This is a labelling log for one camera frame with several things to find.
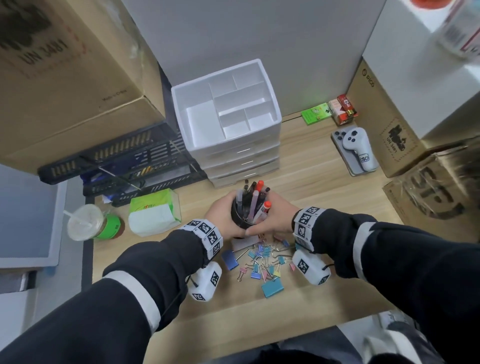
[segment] desk surface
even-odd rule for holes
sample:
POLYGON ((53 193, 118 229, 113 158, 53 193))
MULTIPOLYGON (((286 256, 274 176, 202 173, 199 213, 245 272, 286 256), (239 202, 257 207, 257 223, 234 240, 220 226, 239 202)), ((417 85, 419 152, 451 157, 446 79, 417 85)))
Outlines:
MULTIPOLYGON (((336 208, 401 223, 382 191, 388 179, 381 170, 358 177, 349 175, 330 139, 335 129, 333 120, 311 126, 306 126, 301 117, 284 122, 280 169, 262 177, 265 185, 299 207, 336 208)), ((202 217, 213 201, 241 185, 215 190, 207 180, 177 189, 182 221, 202 217)), ((128 208, 119 207, 115 212, 127 221, 128 208)), ((129 246, 159 241, 167 234, 141 238, 127 226, 119 238, 95 242, 93 281, 100 279, 102 270, 129 246)), ((213 299, 204 304, 187 297, 179 316, 150 340, 145 363, 199 363, 393 307, 368 283, 342 279, 334 269, 333 276, 317 287, 300 272, 284 266, 284 291, 266 299, 258 280, 246 277, 237 282, 238 269, 228 271, 219 255, 215 260, 223 274, 213 299)))

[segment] white drawer organizer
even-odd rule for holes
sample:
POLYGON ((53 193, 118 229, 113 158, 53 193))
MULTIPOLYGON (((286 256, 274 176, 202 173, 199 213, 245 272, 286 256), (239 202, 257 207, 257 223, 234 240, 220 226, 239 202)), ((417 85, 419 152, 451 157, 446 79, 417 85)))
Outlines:
POLYGON ((172 88, 187 150, 215 188, 278 168, 282 117, 260 60, 172 88))

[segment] white tracking device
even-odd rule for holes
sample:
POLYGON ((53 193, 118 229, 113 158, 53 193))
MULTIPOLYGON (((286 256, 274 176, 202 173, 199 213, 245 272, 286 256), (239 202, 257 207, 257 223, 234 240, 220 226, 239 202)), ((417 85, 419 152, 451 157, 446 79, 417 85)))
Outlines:
POLYGON ((360 161, 361 167, 366 172, 372 172, 378 168, 378 162, 372 152, 368 135, 363 128, 353 128, 344 135, 342 145, 345 149, 353 150, 360 161))
POLYGON ((310 253, 304 248, 297 247, 292 261, 308 282, 316 286, 325 283, 332 274, 318 254, 310 253))
POLYGON ((192 284, 188 287, 188 293, 196 301, 208 302, 212 299, 221 276, 220 265, 217 262, 208 263, 205 268, 200 268, 192 274, 192 284))

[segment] red marker cap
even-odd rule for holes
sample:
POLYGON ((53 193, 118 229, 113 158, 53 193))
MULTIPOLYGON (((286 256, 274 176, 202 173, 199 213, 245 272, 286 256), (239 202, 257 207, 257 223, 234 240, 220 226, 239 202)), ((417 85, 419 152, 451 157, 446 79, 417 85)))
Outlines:
POLYGON ((260 193, 260 191, 262 190, 264 186, 264 182, 262 180, 259 180, 257 182, 257 185, 255 186, 255 190, 258 191, 258 193, 260 193))

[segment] black pen holder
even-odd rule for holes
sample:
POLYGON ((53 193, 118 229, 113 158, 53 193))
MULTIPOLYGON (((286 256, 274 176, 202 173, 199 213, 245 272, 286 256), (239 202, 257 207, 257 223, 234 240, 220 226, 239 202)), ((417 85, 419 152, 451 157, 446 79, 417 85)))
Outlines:
POLYGON ((250 226, 253 226, 254 224, 250 224, 249 222, 246 222, 243 219, 243 216, 240 216, 238 211, 237 211, 237 201, 233 200, 232 202, 232 220, 237 226, 240 226, 242 229, 247 230, 250 226))

